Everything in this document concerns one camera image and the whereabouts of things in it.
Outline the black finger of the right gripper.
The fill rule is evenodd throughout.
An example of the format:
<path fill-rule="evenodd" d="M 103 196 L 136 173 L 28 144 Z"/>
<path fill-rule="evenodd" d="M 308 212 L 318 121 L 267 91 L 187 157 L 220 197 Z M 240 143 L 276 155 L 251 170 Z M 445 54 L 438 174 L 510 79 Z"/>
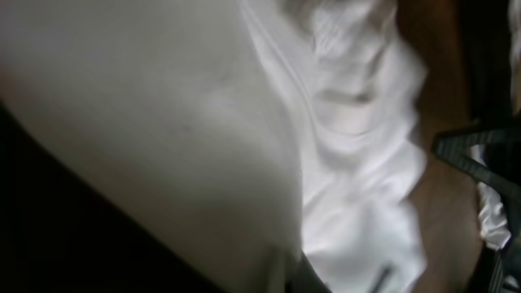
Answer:
<path fill-rule="evenodd" d="M 474 126 L 438 133 L 431 151 L 436 158 L 493 188 L 500 195 L 520 203 L 520 186 L 493 172 L 466 154 L 473 146 L 508 144 L 520 141 L 520 126 L 507 125 L 495 129 Z"/>

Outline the white t-shirt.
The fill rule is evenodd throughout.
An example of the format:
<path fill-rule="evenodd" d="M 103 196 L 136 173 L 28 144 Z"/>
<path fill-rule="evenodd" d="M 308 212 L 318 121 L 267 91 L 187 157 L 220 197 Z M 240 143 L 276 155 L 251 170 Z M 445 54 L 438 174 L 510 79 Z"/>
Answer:
<path fill-rule="evenodd" d="M 1 98 L 220 288 L 409 292 L 424 69 L 394 1 L 4 1 Z"/>

